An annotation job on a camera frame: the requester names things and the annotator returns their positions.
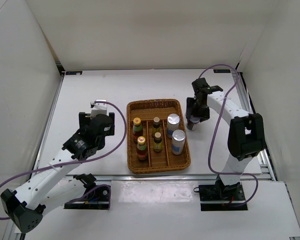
gold bottle cap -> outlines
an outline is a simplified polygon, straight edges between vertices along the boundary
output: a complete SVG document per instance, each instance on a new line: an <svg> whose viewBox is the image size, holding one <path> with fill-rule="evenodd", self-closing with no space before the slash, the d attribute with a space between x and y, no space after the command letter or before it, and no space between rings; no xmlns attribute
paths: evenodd
<svg viewBox="0 0 300 240"><path fill-rule="evenodd" d="M156 124L159 123L159 122L160 122L160 118L158 118L158 117L156 116L156 117L153 119L153 122L156 123Z"/></svg>
<svg viewBox="0 0 300 240"><path fill-rule="evenodd" d="M155 138L155 139L160 139L160 138L161 138L161 133L160 133L160 132L156 132L156 133L154 134L154 138Z"/></svg>
<svg viewBox="0 0 300 240"><path fill-rule="evenodd" d="M146 138L144 136L138 137L138 144L145 144L146 143Z"/></svg>
<svg viewBox="0 0 300 240"><path fill-rule="evenodd" d="M133 119L133 123L135 125L140 125L141 124L141 119L139 117L136 117L135 119Z"/></svg>

white wall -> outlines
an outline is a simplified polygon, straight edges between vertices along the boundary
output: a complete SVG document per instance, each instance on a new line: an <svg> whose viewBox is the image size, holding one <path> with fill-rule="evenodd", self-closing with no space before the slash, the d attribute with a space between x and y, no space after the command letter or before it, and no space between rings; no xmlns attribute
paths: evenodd
<svg viewBox="0 0 300 240"><path fill-rule="evenodd" d="M59 81L25 1L0 0L0 183L32 168ZM0 221L0 239L6 224Z"/></svg>
<svg viewBox="0 0 300 240"><path fill-rule="evenodd" d="M300 224L300 0L280 1L243 73Z"/></svg>
<svg viewBox="0 0 300 240"><path fill-rule="evenodd" d="M26 1L66 70L236 66L246 45L250 54L277 3Z"/></svg>

glass bottle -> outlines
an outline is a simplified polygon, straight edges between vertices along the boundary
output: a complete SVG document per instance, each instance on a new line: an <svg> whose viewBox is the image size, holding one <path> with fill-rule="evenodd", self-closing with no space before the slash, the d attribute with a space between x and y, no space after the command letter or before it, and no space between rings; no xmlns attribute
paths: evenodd
<svg viewBox="0 0 300 240"><path fill-rule="evenodd" d="M132 133L133 133L133 141L135 143L138 143L138 137L144 134L142 124L141 124L141 119L139 117L133 119Z"/></svg>
<svg viewBox="0 0 300 240"><path fill-rule="evenodd" d="M138 144L136 145L136 157L139 161L148 159L148 148L146 138L144 136L138 137Z"/></svg>
<svg viewBox="0 0 300 240"><path fill-rule="evenodd" d="M162 151L162 138L161 138L161 133L160 132L156 132L154 134L153 141L154 141L154 143L153 143L153 150L156 153L160 153Z"/></svg>
<svg viewBox="0 0 300 240"><path fill-rule="evenodd" d="M160 118L155 117L153 119L153 126L152 126L152 137L155 137L156 133L160 133Z"/></svg>

small bottle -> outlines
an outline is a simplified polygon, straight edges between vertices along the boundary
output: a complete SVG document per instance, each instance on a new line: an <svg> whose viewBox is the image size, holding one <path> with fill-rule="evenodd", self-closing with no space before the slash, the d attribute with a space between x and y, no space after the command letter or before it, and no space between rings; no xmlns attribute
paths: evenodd
<svg viewBox="0 0 300 240"><path fill-rule="evenodd" d="M154 141L154 143L153 143L153 150L156 153L160 153L162 151L162 138L161 138L161 133L160 132L156 132L154 134L153 141Z"/></svg>
<svg viewBox="0 0 300 240"><path fill-rule="evenodd" d="M171 151L174 155L180 155L184 149L186 141L186 134L184 131L178 129L172 134L172 147Z"/></svg>
<svg viewBox="0 0 300 240"><path fill-rule="evenodd" d="M138 137L138 144L136 145L136 157L139 161L148 159L148 148L146 138L144 136Z"/></svg>
<svg viewBox="0 0 300 240"><path fill-rule="evenodd" d="M141 124L141 119L139 117L133 119L132 133L133 133L133 141L135 143L138 143L138 137L144 134L144 131L142 129L142 124Z"/></svg>
<svg viewBox="0 0 300 240"><path fill-rule="evenodd" d="M152 137L155 137L156 133L160 133L160 118L155 117L153 119L153 126L152 126Z"/></svg>
<svg viewBox="0 0 300 240"><path fill-rule="evenodd" d="M170 114L166 121L166 135L168 138L172 138L172 133L179 129L180 117L177 114Z"/></svg>

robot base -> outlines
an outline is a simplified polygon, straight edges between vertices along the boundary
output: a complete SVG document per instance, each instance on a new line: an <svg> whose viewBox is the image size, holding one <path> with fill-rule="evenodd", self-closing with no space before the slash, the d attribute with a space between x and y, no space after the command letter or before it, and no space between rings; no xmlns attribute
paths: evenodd
<svg viewBox="0 0 300 240"><path fill-rule="evenodd" d="M101 186L91 194L74 203L64 204L64 209L89 209L89 210L108 210L110 201L110 190L107 186Z"/></svg>
<svg viewBox="0 0 300 240"><path fill-rule="evenodd" d="M245 193L241 184L233 192L233 197L221 198L215 185L199 185L201 211L247 211Z"/></svg>

